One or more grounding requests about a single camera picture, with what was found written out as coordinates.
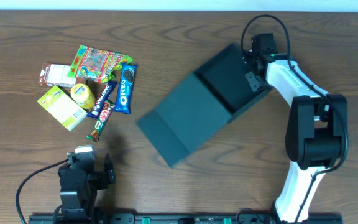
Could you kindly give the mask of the black box with lid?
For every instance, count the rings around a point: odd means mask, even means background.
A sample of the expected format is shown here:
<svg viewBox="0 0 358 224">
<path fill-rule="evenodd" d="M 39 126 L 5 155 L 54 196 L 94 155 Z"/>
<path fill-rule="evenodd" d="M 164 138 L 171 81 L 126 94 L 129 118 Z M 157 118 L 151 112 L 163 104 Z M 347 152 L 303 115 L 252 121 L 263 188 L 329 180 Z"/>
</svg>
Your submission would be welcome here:
<svg viewBox="0 0 358 224">
<path fill-rule="evenodd" d="M 267 96 L 268 87 L 250 85 L 246 78 L 250 71 L 239 45 L 230 44 L 137 121 L 169 167 Z"/>
</svg>

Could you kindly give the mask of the blue Oreo cookie pack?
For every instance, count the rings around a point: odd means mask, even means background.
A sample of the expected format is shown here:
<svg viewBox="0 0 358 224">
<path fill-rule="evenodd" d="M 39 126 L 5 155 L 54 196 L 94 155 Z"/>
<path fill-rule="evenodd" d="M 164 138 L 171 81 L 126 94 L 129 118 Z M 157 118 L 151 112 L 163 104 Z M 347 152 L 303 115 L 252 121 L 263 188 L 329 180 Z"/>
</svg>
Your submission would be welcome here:
<svg viewBox="0 0 358 224">
<path fill-rule="evenodd" d="M 121 65 L 121 78 L 119 82 L 119 88 L 117 89 L 114 111 L 130 114 L 130 103 L 137 65 L 129 65 L 124 63 L 121 63 Z"/>
</svg>

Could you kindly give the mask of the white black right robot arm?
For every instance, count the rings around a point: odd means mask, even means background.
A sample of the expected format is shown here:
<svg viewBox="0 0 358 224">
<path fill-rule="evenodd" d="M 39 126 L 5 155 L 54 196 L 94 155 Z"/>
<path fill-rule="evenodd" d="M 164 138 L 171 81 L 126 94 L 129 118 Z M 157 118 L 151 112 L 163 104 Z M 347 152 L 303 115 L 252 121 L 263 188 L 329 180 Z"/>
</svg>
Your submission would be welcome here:
<svg viewBox="0 0 358 224">
<path fill-rule="evenodd" d="M 314 218 L 308 210 L 322 178 L 347 156 L 347 100 L 315 85 L 290 55 L 280 54 L 273 34 L 257 34 L 251 42 L 244 51 L 251 103 L 276 89 L 290 106 L 285 134 L 290 167 L 266 223 L 333 223 L 335 218 Z"/>
</svg>

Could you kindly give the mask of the green yellow snack box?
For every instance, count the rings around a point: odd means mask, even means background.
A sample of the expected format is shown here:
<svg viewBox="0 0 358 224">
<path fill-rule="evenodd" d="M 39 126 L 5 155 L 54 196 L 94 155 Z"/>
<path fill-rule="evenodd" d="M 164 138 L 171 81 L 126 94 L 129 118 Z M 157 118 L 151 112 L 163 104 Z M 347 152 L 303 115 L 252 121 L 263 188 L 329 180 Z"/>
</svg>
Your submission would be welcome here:
<svg viewBox="0 0 358 224">
<path fill-rule="evenodd" d="M 58 86 L 49 89 L 37 102 L 69 131 L 72 131 L 87 115 L 87 112 Z"/>
</svg>

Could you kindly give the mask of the brown white snack box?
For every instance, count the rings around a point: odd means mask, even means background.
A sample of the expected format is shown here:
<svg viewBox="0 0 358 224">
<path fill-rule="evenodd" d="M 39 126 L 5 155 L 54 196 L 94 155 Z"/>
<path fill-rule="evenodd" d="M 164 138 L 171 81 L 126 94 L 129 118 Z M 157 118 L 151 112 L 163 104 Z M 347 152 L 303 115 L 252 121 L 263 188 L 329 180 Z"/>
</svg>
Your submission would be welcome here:
<svg viewBox="0 0 358 224">
<path fill-rule="evenodd" d="M 39 84 L 41 86 L 60 86 L 72 88 L 76 84 L 86 84 L 83 78 L 71 78 L 68 76 L 69 65 L 43 63 L 40 71 Z"/>
</svg>

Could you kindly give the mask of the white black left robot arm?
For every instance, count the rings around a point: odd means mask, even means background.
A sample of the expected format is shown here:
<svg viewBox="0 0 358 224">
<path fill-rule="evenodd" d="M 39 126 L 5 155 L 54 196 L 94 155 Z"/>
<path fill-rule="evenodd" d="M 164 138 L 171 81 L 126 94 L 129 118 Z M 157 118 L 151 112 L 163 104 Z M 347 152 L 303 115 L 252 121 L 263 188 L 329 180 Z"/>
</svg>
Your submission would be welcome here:
<svg viewBox="0 0 358 224">
<path fill-rule="evenodd" d="M 68 162 L 59 170 L 62 204 L 54 211 L 53 223 L 96 223 L 97 191 L 116 182 L 114 165 L 109 154 L 104 169 L 94 168 L 94 152 L 71 152 Z"/>
</svg>

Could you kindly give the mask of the colourful gummy candy bag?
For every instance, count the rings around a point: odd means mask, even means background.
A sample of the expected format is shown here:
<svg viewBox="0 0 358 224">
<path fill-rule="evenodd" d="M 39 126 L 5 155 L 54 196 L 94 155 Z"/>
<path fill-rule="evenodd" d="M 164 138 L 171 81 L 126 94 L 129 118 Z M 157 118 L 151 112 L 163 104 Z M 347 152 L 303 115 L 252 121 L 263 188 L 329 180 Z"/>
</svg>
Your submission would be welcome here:
<svg viewBox="0 0 358 224">
<path fill-rule="evenodd" d="M 127 54 L 80 45 L 68 76 L 106 83 L 116 79 L 114 72 L 122 69 L 122 63 L 132 61 L 132 57 Z"/>
</svg>

